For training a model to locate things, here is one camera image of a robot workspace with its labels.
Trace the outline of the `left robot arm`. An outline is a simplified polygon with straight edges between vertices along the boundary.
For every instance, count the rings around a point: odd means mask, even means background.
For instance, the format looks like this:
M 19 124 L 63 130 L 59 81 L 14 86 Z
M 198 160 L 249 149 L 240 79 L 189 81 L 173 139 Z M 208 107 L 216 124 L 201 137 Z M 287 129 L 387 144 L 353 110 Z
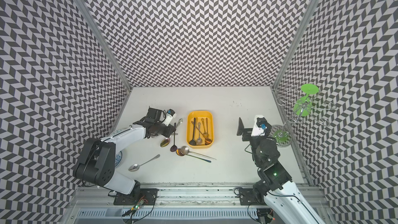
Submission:
M 116 172 L 116 155 L 135 142 L 153 135 L 166 138 L 176 131 L 171 125 L 176 117 L 174 110 L 149 108 L 146 116 L 130 127 L 104 138 L 86 140 L 73 167 L 73 176 L 83 182 L 129 195 L 138 189 L 138 181 Z

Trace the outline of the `rose gold long spoon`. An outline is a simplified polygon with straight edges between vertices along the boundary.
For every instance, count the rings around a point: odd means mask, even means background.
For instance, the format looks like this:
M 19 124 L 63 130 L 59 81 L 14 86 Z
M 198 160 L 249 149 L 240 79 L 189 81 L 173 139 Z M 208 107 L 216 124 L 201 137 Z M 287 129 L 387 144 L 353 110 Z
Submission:
M 208 133 L 208 119 L 206 118 L 205 121 L 206 121 L 206 133 L 205 133 L 206 138 L 205 138 L 205 144 L 206 144 L 206 145 L 209 145 L 209 144 L 212 143 L 212 140 L 209 138 L 209 133 Z

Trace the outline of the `ornate silver spoon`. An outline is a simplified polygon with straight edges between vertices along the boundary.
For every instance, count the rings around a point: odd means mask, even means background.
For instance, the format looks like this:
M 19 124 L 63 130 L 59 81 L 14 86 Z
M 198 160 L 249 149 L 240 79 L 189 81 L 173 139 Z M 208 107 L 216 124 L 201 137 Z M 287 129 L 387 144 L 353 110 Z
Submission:
M 200 122 L 197 124 L 197 130 L 199 132 L 199 136 L 197 139 L 197 145 L 201 145 L 203 143 L 203 140 L 201 138 L 201 123 Z

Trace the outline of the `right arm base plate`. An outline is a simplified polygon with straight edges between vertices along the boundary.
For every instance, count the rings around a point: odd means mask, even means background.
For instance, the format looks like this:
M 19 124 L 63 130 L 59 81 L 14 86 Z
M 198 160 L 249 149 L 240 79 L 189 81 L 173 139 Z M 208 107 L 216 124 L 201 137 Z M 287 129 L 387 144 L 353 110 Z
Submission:
M 264 200 L 260 199 L 260 196 L 254 192 L 252 188 L 242 188 L 238 187 L 234 190 L 236 193 L 240 205 L 242 206 L 249 206 L 249 205 L 264 205 L 266 206 L 266 203 Z

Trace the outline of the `gold bowl spoon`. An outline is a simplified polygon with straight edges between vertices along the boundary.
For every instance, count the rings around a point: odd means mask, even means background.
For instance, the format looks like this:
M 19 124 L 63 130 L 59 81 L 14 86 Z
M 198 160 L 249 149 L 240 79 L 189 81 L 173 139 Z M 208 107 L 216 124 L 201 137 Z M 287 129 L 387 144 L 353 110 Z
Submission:
M 183 122 L 183 119 L 180 118 L 178 123 L 176 124 L 176 128 L 180 126 L 180 124 Z M 160 147 L 166 147 L 170 143 L 170 138 L 165 138 L 161 143 Z

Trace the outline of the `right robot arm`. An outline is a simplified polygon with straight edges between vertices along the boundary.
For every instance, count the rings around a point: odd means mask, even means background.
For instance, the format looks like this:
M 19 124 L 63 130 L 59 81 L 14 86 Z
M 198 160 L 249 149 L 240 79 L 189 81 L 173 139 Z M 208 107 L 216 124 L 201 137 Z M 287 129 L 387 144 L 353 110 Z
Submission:
M 258 210 L 255 219 L 260 224 L 270 223 L 278 215 L 286 224 L 323 224 L 324 220 L 301 194 L 291 175 L 279 162 L 277 142 L 271 136 L 272 126 L 262 115 L 255 116 L 254 127 L 244 127 L 238 121 L 237 135 L 248 142 L 245 152 L 251 154 L 258 168 L 260 180 L 252 189 L 237 187 L 234 193 L 241 205 L 266 205 L 271 211 Z

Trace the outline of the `black handled spoon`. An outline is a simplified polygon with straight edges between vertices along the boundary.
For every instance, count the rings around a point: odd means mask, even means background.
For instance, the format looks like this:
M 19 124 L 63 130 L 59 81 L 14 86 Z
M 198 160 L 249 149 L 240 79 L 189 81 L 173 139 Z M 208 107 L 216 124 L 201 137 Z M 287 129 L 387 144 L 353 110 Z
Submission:
M 192 139 L 189 141 L 189 144 L 191 146 L 196 146 L 197 145 L 197 142 L 196 142 L 196 139 L 195 139 L 196 118 L 193 118 L 192 124 L 193 124 L 193 133 L 192 133 Z

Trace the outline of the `plain silver spoon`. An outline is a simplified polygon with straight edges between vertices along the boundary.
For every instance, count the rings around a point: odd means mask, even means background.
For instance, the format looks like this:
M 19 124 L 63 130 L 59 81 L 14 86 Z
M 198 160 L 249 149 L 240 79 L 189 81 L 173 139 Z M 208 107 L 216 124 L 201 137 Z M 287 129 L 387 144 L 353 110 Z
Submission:
M 144 162 L 144 163 L 142 163 L 142 164 L 134 164 L 134 165 L 130 166 L 130 167 L 129 167 L 129 172 L 138 171 L 143 165 L 145 165 L 145 164 L 147 164 L 147 163 L 149 163 L 149 162 L 151 162 L 151 161 L 153 161 L 153 160 L 155 160 L 155 159 L 160 158 L 160 156 L 161 156 L 161 155 L 158 154 L 158 155 L 154 156 L 153 158 L 151 158 L 150 160 L 148 160 L 148 161 L 146 161 L 146 162 Z

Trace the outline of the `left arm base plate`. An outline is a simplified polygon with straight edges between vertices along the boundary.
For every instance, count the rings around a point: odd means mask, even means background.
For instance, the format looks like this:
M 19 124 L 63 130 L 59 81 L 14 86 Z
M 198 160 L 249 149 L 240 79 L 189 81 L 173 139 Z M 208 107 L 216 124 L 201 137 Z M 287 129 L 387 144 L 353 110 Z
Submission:
M 145 200 L 144 205 L 154 205 L 158 192 L 159 190 L 156 188 L 144 188 L 139 192 L 133 192 L 130 195 L 124 195 L 118 192 L 114 197 L 113 205 L 133 206 L 136 205 L 140 199 Z

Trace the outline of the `yellow plastic storage box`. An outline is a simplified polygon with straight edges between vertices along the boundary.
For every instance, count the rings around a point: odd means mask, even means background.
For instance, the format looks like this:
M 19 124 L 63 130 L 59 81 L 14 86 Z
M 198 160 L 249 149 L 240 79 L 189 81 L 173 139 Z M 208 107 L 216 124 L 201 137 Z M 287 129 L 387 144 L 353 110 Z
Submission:
M 197 146 L 191 146 L 189 144 L 189 141 L 192 139 L 192 133 L 193 133 L 193 118 L 196 118 L 196 125 L 200 122 L 201 123 L 201 132 L 204 134 L 204 127 L 202 125 L 201 119 L 206 118 L 208 119 L 208 133 L 209 133 L 209 138 L 212 140 L 212 143 L 210 145 L 197 145 Z M 198 130 L 195 131 L 195 139 L 198 139 L 199 132 Z M 196 148 L 196 149 L 205 149 L 205 148 L 210 148 L 211 145 L 215 141 L 215 133 L 214 133 L 214 120 L 212 113 L 209 111 L 193 111 L 191 112 L 188 117 L 187 117 L 187 144 L 189 147 Z

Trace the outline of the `silver long handled spoon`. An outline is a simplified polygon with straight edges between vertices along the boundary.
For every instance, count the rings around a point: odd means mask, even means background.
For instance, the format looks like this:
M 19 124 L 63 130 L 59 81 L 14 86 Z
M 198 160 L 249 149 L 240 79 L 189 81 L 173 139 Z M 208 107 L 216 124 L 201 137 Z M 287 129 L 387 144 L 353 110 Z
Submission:
M 209 157 L 209 156 L 206 156 L 206 155 L 197 153 L 197 152 L 190 151 L 190 149 L 189 149 L 188 146 L 182 146 L 182 147 L 180 148 L 180 151 L 181 151 L 181 153 L 184 154 L 184 155 L 188 155 L 188 154 L 192 153 L 192 154 L 194 154 L 194 155 L 199 155 L 199 156 L 204 157 L 204 158 L 216 160 L 215 158 L 212 158 L 212 157 Z

